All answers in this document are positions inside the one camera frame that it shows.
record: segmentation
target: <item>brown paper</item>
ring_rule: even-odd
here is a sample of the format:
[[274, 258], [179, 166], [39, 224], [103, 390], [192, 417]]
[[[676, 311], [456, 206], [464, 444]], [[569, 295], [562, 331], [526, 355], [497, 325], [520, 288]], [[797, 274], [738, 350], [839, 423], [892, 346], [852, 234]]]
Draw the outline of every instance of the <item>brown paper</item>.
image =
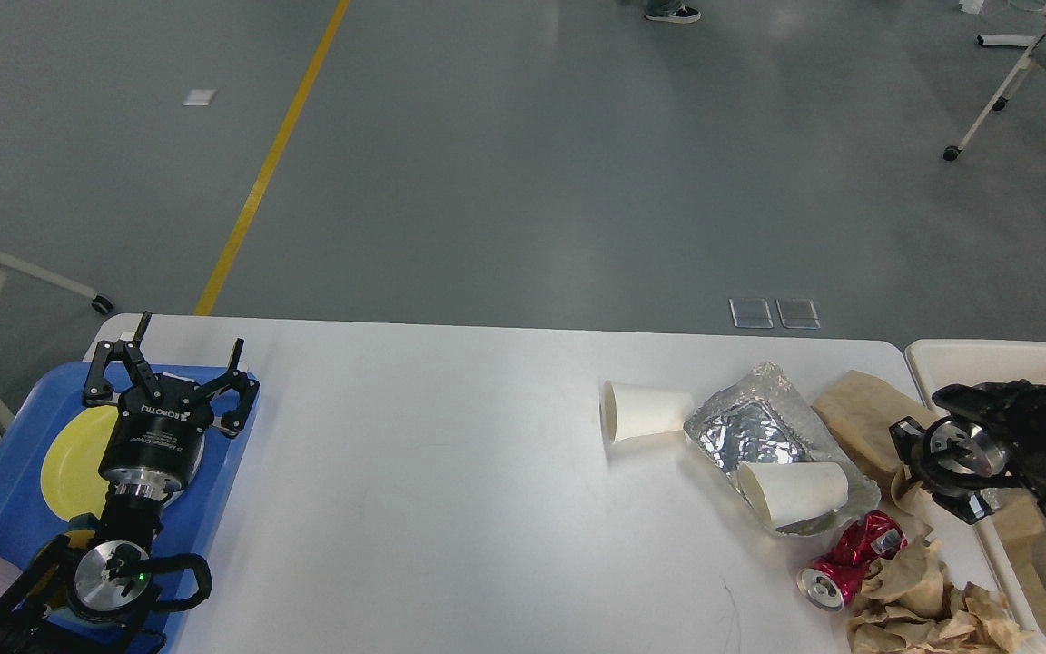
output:
[[1046, 588], [1032, 564], [1036, 541], [1045, 537], [1046, 522], [1026, 494], [1005, 502], [993, 521], [1036, 623], [1046, 636]]
[[902, 460], [890, 425], [908, 415], [927, 426], [935, 415], [917, 399], [900, 393], [877, 377], [851, 369], [814, 402], [814, 411], [864, 475], [889, 492]]
[[947, 599], [946, 567], [937, 541], [902, 550], [892, 561], [879, 560], [879, 571], [863, 582], [861, 595], [882, 604], [900, 604], [917, 616], [941, 616]]
[[871, 564], [846, 623], [855, 654], [1004, 654], [1029, 637], [983, 588], [947, 582], [939, 543], [914, 541], [891, 561]]

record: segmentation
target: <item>crushed soda can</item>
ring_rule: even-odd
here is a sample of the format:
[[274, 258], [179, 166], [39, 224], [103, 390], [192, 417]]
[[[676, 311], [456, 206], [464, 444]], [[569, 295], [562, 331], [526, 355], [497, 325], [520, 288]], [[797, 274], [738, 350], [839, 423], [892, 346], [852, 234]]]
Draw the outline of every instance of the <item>crushed soda can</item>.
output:
[[892, 517], [870, 511], [846, 526], [828, 555], [818, 556], [797, 572], [797, 588], [818, 609], [842, 611], [859, 589], [867, 568], [877, 559], [893, 559], [906, 537]]

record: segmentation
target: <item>white plastic container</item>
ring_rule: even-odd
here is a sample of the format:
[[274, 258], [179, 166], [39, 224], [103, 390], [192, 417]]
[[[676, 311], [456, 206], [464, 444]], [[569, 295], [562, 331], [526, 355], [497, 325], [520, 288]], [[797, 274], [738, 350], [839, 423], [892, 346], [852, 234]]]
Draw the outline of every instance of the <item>white plastic container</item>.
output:
[[[930, 409], [946, 414], [931, 402], [931, 393], [948, 384], [975, 385], [980, 382], [1028, 380], [1046, 384], [1046, 343], [1029, 341], [925, 340], [906, 348], [906, 360]], [[1016, 621], [1026, 630], [1043, 633], [1030, 611], [1028, 600], [1018, 581], [1008, 556], [992, 520], [975, 526], [984, 554], [987, 555], [1000, 587], [1008, 597]], [[1037, 548], [1032, 563], [1046, 588], [1046, 551]], [[1046, 637], [1032, 637], [1025, 646], [1031, 651], [1046, 651]]]

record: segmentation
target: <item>aluminum foil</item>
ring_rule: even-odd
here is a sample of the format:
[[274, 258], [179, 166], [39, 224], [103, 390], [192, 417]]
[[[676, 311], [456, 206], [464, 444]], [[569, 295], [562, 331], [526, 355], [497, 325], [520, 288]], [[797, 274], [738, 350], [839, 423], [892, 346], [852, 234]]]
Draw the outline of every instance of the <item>aluminum foil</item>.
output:
[[777, 534], [811, 537], [837, 529], [879, 505], [874, 480], [863, 475], [838, 447], [821, 418], [801, 399], [776, 363], [763, 363], [742, 381], [720, 390], [685, 422], [689, 439], [726, 474], [742, 499], [742, 463], [834, 463], [846, 472], [846, 504], [825, 516], [778, 526]]

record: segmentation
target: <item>crumpled paper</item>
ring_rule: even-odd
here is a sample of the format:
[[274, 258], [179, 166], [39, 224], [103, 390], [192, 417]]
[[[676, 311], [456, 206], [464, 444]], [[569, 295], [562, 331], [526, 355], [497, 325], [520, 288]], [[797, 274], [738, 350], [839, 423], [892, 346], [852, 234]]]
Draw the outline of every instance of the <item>crumpled paper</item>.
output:
[[983, 588], [948, 582], [938, 549], [917, 539], [870, 564], [846, 623], [854, 654], [1009, 654], [1030, 636]]

